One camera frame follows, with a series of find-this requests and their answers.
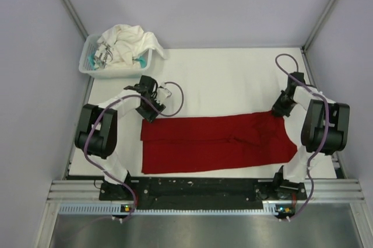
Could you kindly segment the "red t shirt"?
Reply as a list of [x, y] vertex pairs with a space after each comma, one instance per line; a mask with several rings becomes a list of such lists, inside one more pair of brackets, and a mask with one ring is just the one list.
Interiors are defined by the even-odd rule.
[[144, 121], [144, 174], [194, 173], [289, 162], [297, 146], [271, 112]]

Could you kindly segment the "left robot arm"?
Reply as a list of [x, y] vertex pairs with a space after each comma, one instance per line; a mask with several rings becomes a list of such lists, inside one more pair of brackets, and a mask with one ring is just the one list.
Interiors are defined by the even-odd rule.
[[118, 122], [135, 111], [152, 123], [166, 109], [164, 102], [171, 97], [165, 84], [159, 85], [149, 76], [141, 76], [139, 83], [128, 85], [116, 96], [100, 104], [83, 106], [75, 135], [75, 147], [83, 151], [87, 161], [102, 171], [104, 180], [112, 185], [119, 199], [131, 195], [132, 185], [125, 181], [128, 171], [121, 165], [115, 149], [118, 141]]

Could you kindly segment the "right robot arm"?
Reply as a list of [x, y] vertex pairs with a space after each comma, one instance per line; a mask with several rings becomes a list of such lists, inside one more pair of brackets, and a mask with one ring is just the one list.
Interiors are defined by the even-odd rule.
[[283, 165], [272, 181], [272, 192], [280, 199], [301, 191], [301, 183], [311, 174], [321, 155], [332, 155], [347, 144], [350, 106], [325, 97], [306, 85], [304, 74], [288, 74], [287, 87], [272, 106], [275, 117], [289, 117], [295, 106], [305, 111], [301, 129], [301, 147]]

